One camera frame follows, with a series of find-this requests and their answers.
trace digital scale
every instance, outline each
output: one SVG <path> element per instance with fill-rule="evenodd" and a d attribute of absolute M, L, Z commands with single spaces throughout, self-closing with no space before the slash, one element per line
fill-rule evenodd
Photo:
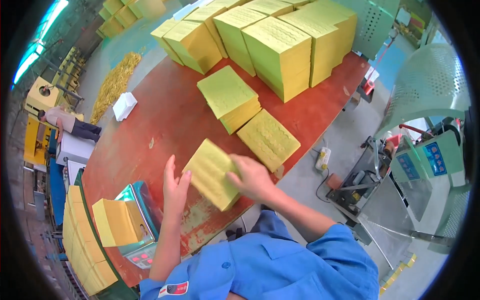
<path fill-rule="evenodd" d="M 162 225 L 163 213 L 155 207 L 154 201 L 144 181 L 129 184 L 114 199 L 116 201 L 135 201 L 145 224 L 144 238 L 138 243 L 119 246 L 123 257 L 141 269 L 149 269 L 155 255 L 158 233 Z"/>

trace right hand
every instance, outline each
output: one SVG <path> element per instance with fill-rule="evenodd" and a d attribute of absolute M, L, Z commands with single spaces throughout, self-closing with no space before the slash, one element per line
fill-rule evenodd
<path fill-rule="evenodd" d="M 228 180 L 245 196 L 262 204 L 269 204 L 269 195 L 276 187 L 268 175 L 267 168 L 247 156 L 230 154 L 237 166 L 241 178 L 233 172 L 227 172 Z"/>

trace worn red tabletop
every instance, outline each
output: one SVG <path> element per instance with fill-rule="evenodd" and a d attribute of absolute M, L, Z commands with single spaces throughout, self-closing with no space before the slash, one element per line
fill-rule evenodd
<path fill-rule="evenodd" d="M 223 59 L 207 75 L 228 64 L 258 93 L 262 107 L 301 143 L 300 149 L 283 164 L 283 170 L 271 175 L 275 183 L 325 132 L 369 68 L 365 60 L 351 52 L 328 79 L 283 103 L 257 76 L 251 77 L 230 59 Z M 127 184 L 138 180 L 147 183 L 156 208 L 162 209 L 163 168 L 167 159 L 175 154 L 180 172 L 205 138 L 227 153 L 256 158 L 236 134 L 229 136 L 213 115 L 196 86 L 203 78 L 204 75 L 165 58 L 133 90 L 138 104 L 127 119 L 120 123 L 112 120 L 104 129 L 82 177 L 92 216 L 95 202 L 114 199 Z M 183 214 L 181 255 L 207 243 L 251 205 L 250 199 L 241 197 L 232 209 L 220 212 L 191 186 Z M 105 249 L 129 287 L 148 277 L 148 270 L 130 263 L 116 247 Z"/>

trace floor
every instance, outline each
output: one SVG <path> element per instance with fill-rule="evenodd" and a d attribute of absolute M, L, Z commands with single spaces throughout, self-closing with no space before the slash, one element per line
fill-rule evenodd
<path fill-rule="evenodd" d="M 136 85 L 148 74 L 151 69 L 157 65 L 166 53 L 160 48 L 156 41 L 151 38 L 149 33 L 159 26 L 164 20 L 172 17 L 173 13 L 181 8 L 180 2 L 170 0 L 165 2 L 167 13 L 161 19 L 155 22 L 139 20 L 132 28 L 125 30 L 119 36 L 112 40 L 105 40 L 93 53 L 86 65 L 86 74 L 80 80 L 78 93 L 85 99 L 77 109 L 77 112 L 85 115 L 88 121 L 92 112 L 99 88 L 103 78 L 108 71 L 113 68 L 129 51 L 141 53 L 143 58 L 136 67 L 130 81 L 127 91 L 132 91 Z M 360 144 L 369 136 L 373 135 L 380 125 L 383 118 L 384 108 L 386 107 L 390 91 L 393 88 L 396 73 L 400 69 L 402 62 L 413 52 L 413 48 L 402 36 L 399 36 L 387 51 L 382 61 L 377 66 L 380 77 L 375 82 L 375 92 L 371 103 L 360 101 L 354 109 L 346 109 L 341 112 L 335 121 L 325 132 L 323 139 L 320 139 L 315 148 L 328 146 L 332 150 L 329 162 L 330 172 L 338 174 L 344 178 L 355 165 L 362 153 Z M 113 117 L 111 108 L 100 120 L 99 126 L 105 126 L 108 120 Z M 315 196 L 318 185 L 324 178 L 324 174 L 319 173 L 314 164 L 317 159 L 317 153 L 308 152 L 297 165 L 277 184 L 285 193 L 295 198 L 297 201 L 314 208 L 323 214 L 330 216 L 333 220 L 344 222 L 343 216 L 333 207 L 332 204 L 321 201 Z M 430 201 L 427 212 L 422 223 L 415 222 L 417 230 L 425 232 L 434 232 L 438 225 L 442 201 L 445 202 L 448 193 L 448 184 L 443 180 L 432 182 L 434 193 Z M 328 192 L 327 188 L 322 186 L 318 195 L 324 199 Z M 259 206 L 255 205 L 243 215 L 245 227 L 248 230 L 252 228 L 260 213 Z M 305 240 L 295 230 L 295 228 L 280 216 L 286 223 L 291 235 L 300 243 L 306 244 Z M 230 227 L 244 227 L 242 219 L 236 220 Z M 225 233 L 220 233 L 211 243 L 225 239 Z M 410 246 L 410 251 L 418 256 L 417 262 L 412 268 L 406 269 L 387 291 L 382 295 L 382 299 L 417 299 L 431 280 L 437 274 L 442 266 L 446 256 L 433 253 L 427 250 L 427 243 L 414 241 Z M 365 246 L 365 250 L 373 258 L 379 267 L 380 278 L 390 270 L 386 260 L 378 248 L 371 243 Z"/>

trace man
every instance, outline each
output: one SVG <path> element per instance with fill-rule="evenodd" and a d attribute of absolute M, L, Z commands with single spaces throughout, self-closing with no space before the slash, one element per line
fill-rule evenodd
<path fill-rule="evenodd" d="M 172 299 L 378 299 L 378 269 L 351 231 L 287 196 L 266 168 L 230 156 L 240 178 L 226 177 L 241 193 L 278 211 L 309 242 L 296 243 L 274 211 L 264 209 L 252 231 L 206 245 L 180 263 L 180 225 L 192 173 L 174 177 L 175 157 L 164 171 L 164 218 L 141 300 Z"/>
<path fill-rule="evenodd" d="M 78 120 L 74 115 L 66 112 L 65 109 L 60 106 L 50 108 L 46 112 L 40 110 L 37 117 L 42 122 L 47 121 L 53 126 L 58 127 L 59 135 L 57 142 L 61 142 L 63 131 L 65 130 L 74 136 L 93 140 L 96 143 L 98 142 L 98 139 L 100 138 L 99 134 L 102 131 L 101 127 Z"/>

